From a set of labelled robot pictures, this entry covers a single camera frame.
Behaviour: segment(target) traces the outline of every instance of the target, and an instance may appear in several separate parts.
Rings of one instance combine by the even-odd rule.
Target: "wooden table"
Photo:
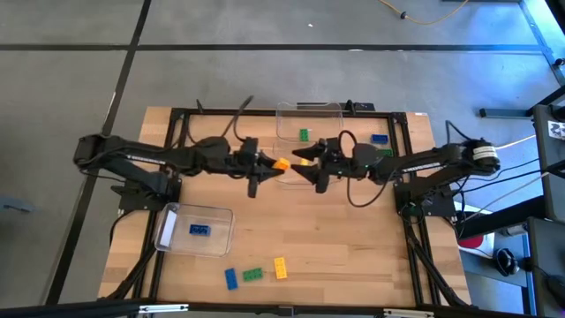
[[[170,108],[148,108],[139,141],[162,146],[169,115]],[[427,115],[407,116],[413,151],[433,147]],[[192,136],[199,140],[217,135],[229,120],[225,116],[191,116]],[[304,120],[308,120],[304,127],[324,133],[320,123],[311,118]],[[353,131],[360,142],[368,142],[371,133],[388,134],[384,119],[345,118],[343,123],[344,129]],[[237,129],[242,136],[258,137],[261,149],[272,154],[276,140],[274,117],[241,117]],[[399,147],[403,149],[400,127],[396,130]],[[232,145],[240,144],[231,131],[227,138]],[[351,148],[349,140],[343,143],[344,149]],[[352,181],[355,202],[370,200],[378,190],[370,181]],[[257,198],[250,199],[244,180],[202,173],[184,179],[181,202],[230,208],[236,219],[233,243],[229,254],[222,258],[165,254],[159,300],[415,306],[402,220],[396,214],[392,186],[371,206],[353,208],[346,199],[345,181],[317,194],[312,185],[288,186],[270,179],[259,186]],[[437,268],[457,295],[470,303],[454,231],[440,218],[428,217],[426,221]],[[138,260],[146,224],[147,212],[139,211],[117,225],[100,296],[113,292]],[[273,259],[279,256],[286,259],[288,279],[275,278]],[[422,290],[425,300],[430,302],[426,271],[419,265]],[[243,282],[242,271],[258,267],[263,268],[264,278]],[[237,271],[239,289],[235,291],[226,288],[224,270],[228,268]],[[152,272],[150,263],[143,295],[148,294]]]

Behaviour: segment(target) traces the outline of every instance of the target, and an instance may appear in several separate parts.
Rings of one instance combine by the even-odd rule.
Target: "lego brick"
[[[262,268],[250,269],[244,272],[244,282],[251,282],[253,280],[257,280],[261,278],[263,278]]]
[[[290,167],[290,161],[284,158],[279,158],[279,160],[277,160],[277,162],[273,164],[274,169],[287,170],[289,167]]]
[[[192,235],[210,236],[212,229],[207,225],[191,224],[189,233]]]
[[[287,277],[286,265],[284,264],[284,257],[275,258],[275,273],[276,273],[276,279],[283,279]]]
[[[228,284],[228,291],[233,291],[238,288],[236,271],[234,269],[226,269],[226,283]]]
[[[308,130],[300,129],[300,141],[308,141]]]
[[[388,136],[387,135],[379,135],[379,134],[372,134],[371,135],[371,142],[381,145],[386,145],[388,143]]]
[[[377,153],[384,156],[393,156],[392,149],[378,149]]]

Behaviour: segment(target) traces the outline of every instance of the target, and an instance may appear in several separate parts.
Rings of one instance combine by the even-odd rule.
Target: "concrete floor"
[[[393,3],[422,20],[458,5]],[[0,0],[0,43],[129,43],[141,4]],[[553,35],[559,42],[562,34]],[[470,3],[443,23],[417,26],[374,0],[154,1],[141,42],[536,44],[517,4]],[[31,214],[0,214],[0,307],[42,302],[83,180],[71,161],[76,140],[100,130],[123,61],[123,52],[0,52],[0,193],[38,207]],[[531,122],[479,119],[477,110],[529,108],[557,87],[544,57],[532,53],[141,52],[113,133],[136,139],[146,106],[194,107],[199,98],[206,107],[236,107],[254,94],[250,108],[352,99],[374,102],[378,110],[427,112],[438,145],[446,140],[446,119],[500,145],[533,134]],[[503,168],[531,160],[537,156],[535,140],[499,155]],[[537,168],[533,163],[506,176]],[[466,199],[482,207],[527,179]],[[63,302],[96,297],[117,212],[110,184],[97,182]],[[532,185],[491,210],[540,193],[540,184]],[[473,301],[485,303],[477,284],[470,285]],[[515,302],[504,303],[485,307],[516,311]]]

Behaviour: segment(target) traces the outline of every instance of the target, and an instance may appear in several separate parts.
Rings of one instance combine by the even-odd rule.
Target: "plastic bin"
[[[308,130],[308,141],[301,141],[301,130]],[[307,148],[320,138],[337,137],[343,129],[342,107],[337,102],[327,104],[289,104],[280,102],[276,105],[276,140],[273,144],[273,157],[286,158],[291,164],[301,164],[301,159],[292,154],[292,150]],[[308,180],[294,170],[286,170],[276,181],[285,185],[311,186]],[[330,183],[339,181],[332,177]]]
[[[154,245],[174,254],[222,257],[230,250],[233,226],[229,209],[169,203],[159,215]]]

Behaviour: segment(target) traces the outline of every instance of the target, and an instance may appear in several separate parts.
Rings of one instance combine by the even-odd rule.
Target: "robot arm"
[[[500,168],[492,144],[485,140],[468,140],[463,144],[447,144],[414,155],[386,157],[373,145],[358,143],[348,158],[340,148],[338,138],[321,139],[309,148],[294,150],[293,155],[318,163],[313,166],[293,164],[291,168],[315,185],[316,193],[328,189],[329,176],[338,178],[368,178],[382,185],[405,173],[440,168],[429,177],[415,177],[400,183],[410,201],[424,201],[427,193],[470,175],[490,176]]]
[[[238,151],[230,152],[223,137],[208,137],[185,148],[161,148],[117,136],[89,135],[79,139],[73,161],[81,170],[105,169],[142,184],[149,192],[169,195],[168,176],[148,172],[131,161],[155,163],[192,177],[202,171],[249,180],[248,196],[254,198],[260,182],[281,175],[271,168],[275,160],[258,152],[258,140],[246,138]]]

